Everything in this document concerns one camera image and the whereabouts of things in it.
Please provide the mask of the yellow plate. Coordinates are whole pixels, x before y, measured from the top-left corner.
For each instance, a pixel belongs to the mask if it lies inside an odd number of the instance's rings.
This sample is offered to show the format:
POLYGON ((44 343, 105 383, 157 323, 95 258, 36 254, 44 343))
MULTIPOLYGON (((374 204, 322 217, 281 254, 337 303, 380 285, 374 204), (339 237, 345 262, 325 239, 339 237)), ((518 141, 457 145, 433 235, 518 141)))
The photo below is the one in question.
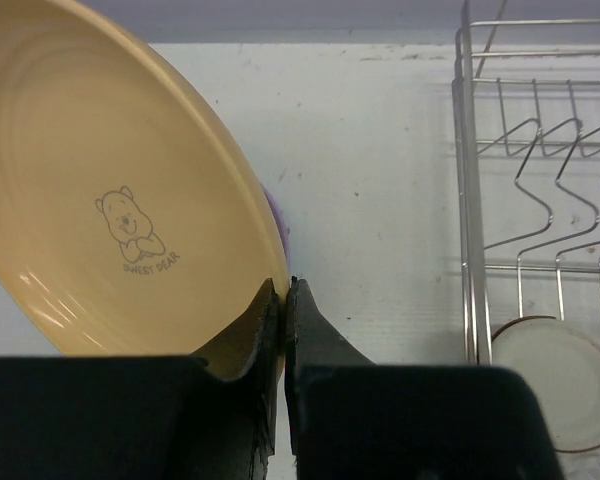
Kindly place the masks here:
POLYGON ((190 354, 289 273, 193 86, 76 1, 0 1, 0 282, 70 356, 190 354))

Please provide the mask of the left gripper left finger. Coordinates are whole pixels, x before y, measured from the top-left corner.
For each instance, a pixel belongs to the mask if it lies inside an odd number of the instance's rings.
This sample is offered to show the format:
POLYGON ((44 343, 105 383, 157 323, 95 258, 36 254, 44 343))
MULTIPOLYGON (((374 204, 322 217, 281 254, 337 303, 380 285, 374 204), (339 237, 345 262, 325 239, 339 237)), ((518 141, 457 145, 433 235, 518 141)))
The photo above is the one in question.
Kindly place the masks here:
POLYGON ((278 297, 187 356, 0 357, 0 479, 262 479, 278 297))

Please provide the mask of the white brown mug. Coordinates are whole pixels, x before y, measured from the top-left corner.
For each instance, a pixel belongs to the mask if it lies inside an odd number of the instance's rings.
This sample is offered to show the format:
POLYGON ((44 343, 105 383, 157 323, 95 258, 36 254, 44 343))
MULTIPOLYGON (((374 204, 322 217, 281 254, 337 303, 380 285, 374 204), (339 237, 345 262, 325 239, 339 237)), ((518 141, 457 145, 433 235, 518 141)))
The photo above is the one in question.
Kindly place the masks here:
POLYGON ((600 448, 600 341, 550 316, 522 317, 492 336, 492 364, 519 374, 543 412, 554 448, 600 448))

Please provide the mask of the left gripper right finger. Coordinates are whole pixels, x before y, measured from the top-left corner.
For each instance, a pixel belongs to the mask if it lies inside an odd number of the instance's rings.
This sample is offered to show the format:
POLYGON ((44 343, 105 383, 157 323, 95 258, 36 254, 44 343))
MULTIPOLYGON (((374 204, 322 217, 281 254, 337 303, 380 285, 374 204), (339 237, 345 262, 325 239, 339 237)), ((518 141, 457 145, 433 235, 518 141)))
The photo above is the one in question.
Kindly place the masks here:
POLYGON ((285 395, 301 479, 559 479, 539 404, 517 374, 379 365, 321 314, 308 283, 287 297, 285 395))

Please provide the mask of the purple plate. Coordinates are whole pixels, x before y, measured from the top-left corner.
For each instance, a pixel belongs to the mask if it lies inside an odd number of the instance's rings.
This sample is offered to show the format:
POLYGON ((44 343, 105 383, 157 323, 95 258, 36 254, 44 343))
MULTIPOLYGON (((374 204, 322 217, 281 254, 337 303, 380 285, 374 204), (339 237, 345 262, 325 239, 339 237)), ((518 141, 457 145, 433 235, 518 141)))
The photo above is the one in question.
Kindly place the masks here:
POLYGON ((272 212, 277 226, 278 234, 284 251, 288 282, 291 282, 292 275, 290 270, 289 228, 284 220, 283 212, 279 207, 277 201, 275 200, 274 196, 270 193, 270 191, 265 187, 264 184, 261 185, 261 188, 267 199, 269 208, 272 212))

